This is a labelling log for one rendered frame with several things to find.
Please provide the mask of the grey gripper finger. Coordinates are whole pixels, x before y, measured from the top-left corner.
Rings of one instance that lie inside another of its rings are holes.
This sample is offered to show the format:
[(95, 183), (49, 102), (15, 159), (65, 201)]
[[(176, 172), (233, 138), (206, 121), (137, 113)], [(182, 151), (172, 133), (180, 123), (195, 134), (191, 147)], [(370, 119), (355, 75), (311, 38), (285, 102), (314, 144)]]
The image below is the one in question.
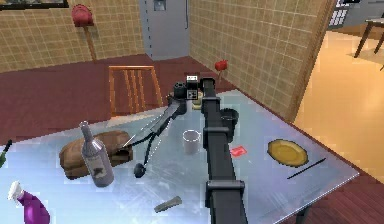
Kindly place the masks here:
[(144, 162), (137, 163), (134, 168), (134, 175), (136, 178), (141, 178), (146, 172), (146, 164), (149, 160), (150, 151), (152, 147), (152, 143), (156, 137), (159, 137), (161, 133), (166, 129), (170, 122), (171, 118), (159, 117), (156, 121), (151, 123), (151, 127), (149, 130), (151, 131), (146, 137), (134, 142), (134, 145), (138, 145), (139, 143), (143, 143), (148, 140), (147, 149), (145, 152)]
[(145, 127), (143, 127), (138, 133), (133, 135), (124, 145), (123, 148), (128, 146), (133, 146), (137, 142), (143, 140), (145, 137), (156, 134), (160, 135), (163, 128), (165, 128), (170, 119), (176, 117), (176, 113), (180, 107), (179, 102), (172, 102), (163, 112), (162, 115), (155, 118), (153, 121), (149, 122)]

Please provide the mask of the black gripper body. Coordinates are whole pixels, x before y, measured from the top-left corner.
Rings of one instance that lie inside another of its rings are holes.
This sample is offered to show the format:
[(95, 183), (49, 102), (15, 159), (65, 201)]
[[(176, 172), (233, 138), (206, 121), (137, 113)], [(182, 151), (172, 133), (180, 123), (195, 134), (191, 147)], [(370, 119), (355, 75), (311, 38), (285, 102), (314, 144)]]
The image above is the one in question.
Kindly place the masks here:
[(174, 109), (174, 115), (183, 115), (187, 112), (187, 87), (184, 82), (177, 82), (173, 91), (167, 95), (168, 106)]

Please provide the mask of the white mug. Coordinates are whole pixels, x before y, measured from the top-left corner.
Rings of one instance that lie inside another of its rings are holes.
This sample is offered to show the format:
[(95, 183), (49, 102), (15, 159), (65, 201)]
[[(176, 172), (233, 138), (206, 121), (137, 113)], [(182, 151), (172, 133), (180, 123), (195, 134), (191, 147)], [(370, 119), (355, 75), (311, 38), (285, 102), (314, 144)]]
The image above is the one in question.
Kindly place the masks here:
[(199, 151), (201, 134), (196, 130), (183, 132), (183, 146), (187, 155), (196, 154)]

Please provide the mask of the orange wooden chair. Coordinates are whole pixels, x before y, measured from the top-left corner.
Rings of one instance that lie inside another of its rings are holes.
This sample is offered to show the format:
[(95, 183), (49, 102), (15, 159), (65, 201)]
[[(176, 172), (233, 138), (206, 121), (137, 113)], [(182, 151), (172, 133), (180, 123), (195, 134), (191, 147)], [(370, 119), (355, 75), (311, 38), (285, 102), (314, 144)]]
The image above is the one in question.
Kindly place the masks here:
[(143, 73), (148, 71), (153, 82), (157, 104), (163, 105), (160, 85), (154, 66), (123, 66), (112, 65), (108, 67), (109, 80), (109, 102), (111, 116), (117, 116), (116, 91), (115, 91), (115, 72), (122, 72), (124, 76), (125, 87), (128, 94), (129, 113), (139, 113), (146, 110)]

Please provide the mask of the glass top table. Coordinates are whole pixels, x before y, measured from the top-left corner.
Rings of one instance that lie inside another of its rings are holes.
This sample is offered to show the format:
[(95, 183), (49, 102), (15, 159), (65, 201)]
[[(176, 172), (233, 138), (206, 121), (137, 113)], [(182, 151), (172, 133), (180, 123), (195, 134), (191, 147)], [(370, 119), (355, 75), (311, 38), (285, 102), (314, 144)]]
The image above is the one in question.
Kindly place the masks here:
[[(357, 170), (241, 92), (227, 91), (220, 98), (223, 106), (239, 113), (231, 145), (247, 150), (234, 158), (233, 166), (237, 178), (245, 183), (249, 224), (277, 224), (358, 176)], [(91, 177), (69, 180), (60, 166), (61, 148), (80, 138), (79, 129), (18, 142), (0, 168), (0, 224), (24, 224), (22, 208), (7, 198), (15, 180), (43, 202), (51, 224), (210, 224), (204, 203), (206, 152), (187, 155), (182, 139), (184, 131), (201, 131), (203, 127), (204, 117), (198, 111), (177, 117), (154, 141), (145, 174), (141, 178), (134, 175), (147, 149), (140, 144), (134, 148), (132, 161), (114, 167), (114, 182), (106, 188), (96, 187)], [(268, 143), (276, 139), (304, 148), (308, 162), (294, 168), (272, 159)], [(322, 158), (327, 159), (286, 179)], [(181, 197), (180, 205), (154, 211), (175, 196)]]

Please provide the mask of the grey wine bottle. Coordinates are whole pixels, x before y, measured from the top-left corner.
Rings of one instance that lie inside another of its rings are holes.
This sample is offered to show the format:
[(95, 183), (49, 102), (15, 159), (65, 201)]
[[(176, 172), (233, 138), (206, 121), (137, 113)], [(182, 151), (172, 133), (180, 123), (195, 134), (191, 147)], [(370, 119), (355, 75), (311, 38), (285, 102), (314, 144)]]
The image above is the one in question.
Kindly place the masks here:
[(81, 155), (94, 184), (107, 187), (114, 181), (112, 166), (104, 143), (92, 135), (87, 121), (79, 124), (84, 137)]

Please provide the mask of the black cup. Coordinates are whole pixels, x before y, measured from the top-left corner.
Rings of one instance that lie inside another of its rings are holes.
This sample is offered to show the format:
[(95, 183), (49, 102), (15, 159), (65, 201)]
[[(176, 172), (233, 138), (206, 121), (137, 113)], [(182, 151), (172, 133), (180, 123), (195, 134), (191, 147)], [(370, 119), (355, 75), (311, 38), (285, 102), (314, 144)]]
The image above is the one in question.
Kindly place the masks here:
[(235, 109), (223, 108), (220, 110), (220, 114), (223, 126), (229, 129), (228, 142), (232, 142), (234, 130), (239, 119), (239, 113)]

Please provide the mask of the grey oblong shaker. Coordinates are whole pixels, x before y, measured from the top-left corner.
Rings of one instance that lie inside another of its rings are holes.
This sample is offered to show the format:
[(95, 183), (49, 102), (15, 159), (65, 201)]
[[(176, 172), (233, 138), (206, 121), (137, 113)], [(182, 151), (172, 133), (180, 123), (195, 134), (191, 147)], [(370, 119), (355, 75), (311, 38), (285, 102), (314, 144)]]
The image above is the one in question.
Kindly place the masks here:
[(155, 208), (154, 208), (154, 211), (156, 213), (159, 213), (159, 212), (163, 212), (163, 211), (166, 211), (167, 209), (169, 208), (172, 208), (174, 206), (178, 206), (182, 203), (182, 199), (180, 196), (175, 196), (174, 198), (168, 200), (168, 201), (165, 201), (159, 205), (157, 205)]

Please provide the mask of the brown bread loaf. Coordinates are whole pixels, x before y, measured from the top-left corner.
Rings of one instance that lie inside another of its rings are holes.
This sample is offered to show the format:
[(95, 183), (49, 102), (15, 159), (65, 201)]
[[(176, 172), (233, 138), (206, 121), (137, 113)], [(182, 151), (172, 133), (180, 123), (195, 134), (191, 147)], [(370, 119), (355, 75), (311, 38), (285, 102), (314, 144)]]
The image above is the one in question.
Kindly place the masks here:
[[(113, 130), (96, 134), (94, 138), (104, 143), (113, 167), (133, 159), (133, 150), (131, 147), (129, 147), (128, 150), (119, 151), (119, 148), (130, 139), (127, 132)], [(70, 180), (89, 175), (89, 171), (81, 156), (83, 143), (83, 138), (74, 140), (65, 145), (59, 153), (60, 165), (66, 177)]]

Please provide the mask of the red card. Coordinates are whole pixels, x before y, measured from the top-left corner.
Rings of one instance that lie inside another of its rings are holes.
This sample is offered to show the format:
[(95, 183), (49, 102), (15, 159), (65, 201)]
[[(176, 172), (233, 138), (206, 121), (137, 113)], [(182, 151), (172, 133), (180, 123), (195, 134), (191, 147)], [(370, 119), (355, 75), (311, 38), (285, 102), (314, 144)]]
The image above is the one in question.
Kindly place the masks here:
[(230, 150), (232, 157), (241, 157), (247, 153), (247, 150), (243, 146), (238, 146)]

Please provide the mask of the yellow plate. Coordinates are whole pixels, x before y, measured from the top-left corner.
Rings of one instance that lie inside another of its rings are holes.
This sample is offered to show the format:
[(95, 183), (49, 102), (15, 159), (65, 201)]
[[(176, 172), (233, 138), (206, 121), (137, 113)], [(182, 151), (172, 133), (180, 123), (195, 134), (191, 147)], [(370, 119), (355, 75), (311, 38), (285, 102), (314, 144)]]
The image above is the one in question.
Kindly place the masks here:
[(298, 168), (308, 162), (307, 151), (293, 141), (276, 139), (268, 143), (267, 153), (281, 165)]

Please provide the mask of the purple spray bottle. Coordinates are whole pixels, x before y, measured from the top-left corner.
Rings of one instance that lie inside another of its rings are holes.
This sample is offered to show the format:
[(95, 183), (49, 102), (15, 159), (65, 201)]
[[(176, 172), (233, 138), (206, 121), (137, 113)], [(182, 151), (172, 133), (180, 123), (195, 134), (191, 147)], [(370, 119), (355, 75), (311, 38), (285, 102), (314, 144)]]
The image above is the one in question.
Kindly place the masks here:
[(44, 204), (37, 196), (23, 190), (19, 181), (11, 184), (8, 199), (23, 207), (25, 224), (50, 224), (50, 214)]

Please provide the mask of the green bottle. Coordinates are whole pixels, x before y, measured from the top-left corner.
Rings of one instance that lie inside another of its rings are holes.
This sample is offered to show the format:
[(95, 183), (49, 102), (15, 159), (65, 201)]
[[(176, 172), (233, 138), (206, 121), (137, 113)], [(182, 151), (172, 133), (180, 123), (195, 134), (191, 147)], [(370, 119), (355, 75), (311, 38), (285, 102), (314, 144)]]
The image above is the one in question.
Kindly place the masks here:
[(9, 150), (9, 148), (11, 147), (13, 141), (11, 139), (8, 140), (7, 144), (5, 145), (5, 148), (3, 149), (3, 151), (0, 153), (0, 168), (4, 165), (4, 163), (6, 162), (6, 154)]

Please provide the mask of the black pencil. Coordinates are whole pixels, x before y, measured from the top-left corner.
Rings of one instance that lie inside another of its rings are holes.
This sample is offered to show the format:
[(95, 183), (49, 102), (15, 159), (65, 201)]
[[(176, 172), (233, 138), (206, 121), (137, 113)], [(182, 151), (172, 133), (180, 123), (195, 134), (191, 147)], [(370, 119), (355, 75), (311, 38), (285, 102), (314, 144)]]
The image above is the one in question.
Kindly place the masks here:
[(300, 170), (300, 171), (298, 171), (298, 172), (295, 172), (294, 174), (288, 176), (286, 179), (287, 179), (287, 180), (292, 179), (292, 178), (294, 178), (294, 177), (296, 177), (296, 176), (298, 176), (298, 175), (304, 173), (305, 171), (311, 169), (312, 167), (315, 167), (315, 166), (317, 166), (317, 165), (323, 163), (326, 159), (327, 159), (327, 158), (322, 158), (322, 159), (316, 161), (315, 163), (309, 165), (308, 167), (303, 168), (302, 170)]

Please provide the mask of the dark framed picture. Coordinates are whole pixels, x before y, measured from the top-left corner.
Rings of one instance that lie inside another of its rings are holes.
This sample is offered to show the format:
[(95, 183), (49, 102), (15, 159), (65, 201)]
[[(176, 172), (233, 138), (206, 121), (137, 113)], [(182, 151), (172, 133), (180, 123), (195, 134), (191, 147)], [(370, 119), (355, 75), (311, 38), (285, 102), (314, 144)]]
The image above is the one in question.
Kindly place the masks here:
[(68, 7), (68, 0), (0, 0), (0, 11)]

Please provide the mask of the grey cabinet with white grid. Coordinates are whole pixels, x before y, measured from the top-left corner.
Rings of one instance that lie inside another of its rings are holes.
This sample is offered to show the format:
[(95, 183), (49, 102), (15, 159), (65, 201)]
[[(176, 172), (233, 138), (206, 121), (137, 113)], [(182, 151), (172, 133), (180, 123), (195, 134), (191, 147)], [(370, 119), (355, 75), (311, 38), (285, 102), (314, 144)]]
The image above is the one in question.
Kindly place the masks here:
[(367, 19), (381, 18), (384, 0), (336, 0), (328, 29), (364, 24)]

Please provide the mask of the dark wooden table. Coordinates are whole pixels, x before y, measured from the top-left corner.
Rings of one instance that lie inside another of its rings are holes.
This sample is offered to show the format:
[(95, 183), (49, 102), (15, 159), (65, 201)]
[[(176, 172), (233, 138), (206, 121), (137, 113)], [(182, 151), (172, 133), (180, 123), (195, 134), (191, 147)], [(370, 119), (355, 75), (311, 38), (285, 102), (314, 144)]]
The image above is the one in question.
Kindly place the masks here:
[[(368, 39), (368, 36), (369, 36), (372, 28), (373, 27), (384, 28), (384, 18), (367, 19), (366, 23), (367, 23), (367, 26), (365, 28), (365, 31), (364, 31), (362, 37), (361, 37), (361, 40), (360, 40), (359, 45), (357, 47), (357, 50), (354, 54), (355, 58), (357, 58), (360, 55), (360, 52), (361, 52), (366, 40)], [(379, 39), (379, 42), (378, 42), (376, 48), (374, 49), (374, 53), (377, 53), (380, 50), (383, 43), (384, 43), (384, 32), (382, 33), (382, 35)]]

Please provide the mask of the small red lump on post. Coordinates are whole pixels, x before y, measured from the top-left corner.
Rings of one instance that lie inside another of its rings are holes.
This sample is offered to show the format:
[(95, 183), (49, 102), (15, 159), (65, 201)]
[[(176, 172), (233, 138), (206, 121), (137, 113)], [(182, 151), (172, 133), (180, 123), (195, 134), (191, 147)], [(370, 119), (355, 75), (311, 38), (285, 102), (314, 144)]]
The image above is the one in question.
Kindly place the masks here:
[(218, 72), (218, 82), (221, 82), (221, 74), (223, 71), (225, 71), (228, 67), (228, 61), (227, 60), (221, 60), (214, 64), (215, 70)]

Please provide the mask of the large red lump on post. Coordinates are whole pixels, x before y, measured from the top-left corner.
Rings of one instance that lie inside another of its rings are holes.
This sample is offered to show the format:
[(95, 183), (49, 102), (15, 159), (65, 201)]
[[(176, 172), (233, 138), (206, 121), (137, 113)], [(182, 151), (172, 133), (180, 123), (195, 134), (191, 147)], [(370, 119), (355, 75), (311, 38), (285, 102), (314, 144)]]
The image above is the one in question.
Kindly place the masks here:
[(88, 49), (90, 51), (91, 59), (93, 62), (96, 61), (96, 53), (93, 45), (93, 41), (91, 38), (91, 33), (89, 28), (94, 25), (93, 15), (91, 10), (83, 5), (77, 4), (72, 8), (71, 11), (72, 21), (76, 27), (81, 27), (84, 30), (86, 42), (88, 45)]

